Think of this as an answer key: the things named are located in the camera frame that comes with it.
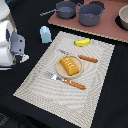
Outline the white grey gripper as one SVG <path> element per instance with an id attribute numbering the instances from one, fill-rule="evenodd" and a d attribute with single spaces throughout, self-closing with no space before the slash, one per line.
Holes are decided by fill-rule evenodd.
<path id="1" fill-rule="evenodd" d="M 25 54 L 25 38 L 6 20 L 0 22 L 0 70 L 12 69 L 29 59 Z"/>

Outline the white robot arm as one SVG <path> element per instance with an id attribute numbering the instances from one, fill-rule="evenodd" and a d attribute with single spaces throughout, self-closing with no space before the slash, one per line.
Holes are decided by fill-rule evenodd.
<path id="1" fill-rule="evenodd" d="M 29 59 L 25 54 L 25 38 L 17 33 L 10 8 L 0 0 L 0 70 L 16 67 Z"/>

